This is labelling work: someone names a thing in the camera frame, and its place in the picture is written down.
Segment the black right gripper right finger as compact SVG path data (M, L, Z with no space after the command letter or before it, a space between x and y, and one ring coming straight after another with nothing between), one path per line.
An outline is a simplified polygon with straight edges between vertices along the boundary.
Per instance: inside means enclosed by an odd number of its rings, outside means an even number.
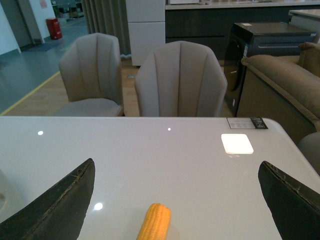
M283 240L320 238L320 194L267 161L258 169L264 200Z

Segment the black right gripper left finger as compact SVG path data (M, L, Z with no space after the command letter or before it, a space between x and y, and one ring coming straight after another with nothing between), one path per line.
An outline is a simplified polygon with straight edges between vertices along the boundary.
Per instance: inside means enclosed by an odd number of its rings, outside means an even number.
M0 224L2 240L76 240L95 183L89 158L26 207Z

